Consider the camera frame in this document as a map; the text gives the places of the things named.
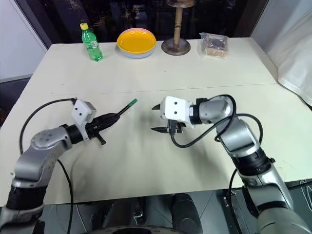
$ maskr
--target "white table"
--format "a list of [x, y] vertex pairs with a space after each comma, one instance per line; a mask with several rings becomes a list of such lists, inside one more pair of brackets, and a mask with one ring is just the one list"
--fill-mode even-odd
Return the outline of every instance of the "white table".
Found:
[[[97, 114], [117, 112], [132, 99], [138, 102], [111, 128], [101, 132], [107, 141], [82, 142], [66, 152], [64, 163], [74, 186], [74, 201], [158, 195], [228, 187], [234, 165], [215, 132], [194, 146], [180, 149], [168, 135], [150, 130], [165, 126], [151, 111], [165, 96], [196, 98], [230, 94], [238, 113], [257, 116], [264, 127], [262, 148], [274, 157], [285, 181], [312, 177], [312, 112], [299, 98], [279, 86], [264, 64], [270, 60], [252, 39], [229, 39], [225, 59], [203, 58], [190, 40], [191, 51], [180, 57], [155, 52], [145, 59], [124, 57], [115, 43], [100, 44], [107, 57], [89, 60], [82, 44], [51, 46], [13, 107], [0, 132], [0, 205], [6, 203], [16, 160], [18, 138], [26, 118], [40, 105], [55, 99], [78, 97], [91, 102]], [[72, 105], [53, 104], [38, 113], [24, 134], [24, 148], [31, 137], [64, 123], [72, 124]], [[257, 125], [249, 119], [253, 131]], [[186, 129], [177, 141], [186, 143], [208, 128]], [[234, 187], [242, 185], [237, 176]], [[69, 202], [64, 174], [56, 165], [45, 203]]]

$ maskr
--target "floor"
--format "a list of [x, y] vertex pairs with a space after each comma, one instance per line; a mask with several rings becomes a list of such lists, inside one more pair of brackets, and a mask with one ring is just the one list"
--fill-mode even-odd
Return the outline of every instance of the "floor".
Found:
[[[230, 234], [215, 191], [188, 193], [194, 201], [200, 216], [204, 234]], [[147, 220], [145, 225], [163, 226], [172, 228], [171, 213], [169, 210], [170, 195], [150, 196], [147, 199]], [[87, 230], [91, 230], [94, 205], [78, 205], [79, 212]], [[66, 233], [70, 206], [46, 205], [41, 220], [46, 222], [45, 233]], [[71, 233], [84, 233], [77, 208], [74, 206], [73, 224]]]

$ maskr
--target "yellow plate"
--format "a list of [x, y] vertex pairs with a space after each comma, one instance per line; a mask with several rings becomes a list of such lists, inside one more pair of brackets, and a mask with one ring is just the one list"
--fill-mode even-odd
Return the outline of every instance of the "yellow plate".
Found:
[[143, 54], [152, 50], [156, 45], [156, 38], [152, 33], [143, 31], [129, 31], [120, 34], [117, 39], [118, 47], [131, 54]]

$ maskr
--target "plastic bag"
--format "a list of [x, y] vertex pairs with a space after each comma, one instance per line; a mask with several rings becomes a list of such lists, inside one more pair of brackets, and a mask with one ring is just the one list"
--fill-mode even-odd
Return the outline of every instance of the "plastic bag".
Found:
[[213, 57], [225, 57], [228, 52], [228, 37], [200, 33], [200, 53]]

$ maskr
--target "white curtain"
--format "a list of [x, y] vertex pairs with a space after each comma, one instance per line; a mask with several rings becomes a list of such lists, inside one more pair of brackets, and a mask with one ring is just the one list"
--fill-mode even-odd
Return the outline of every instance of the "white curtain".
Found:
[[312, 106], [312, 11], [303, 15], [268, 52], [277, 81]]

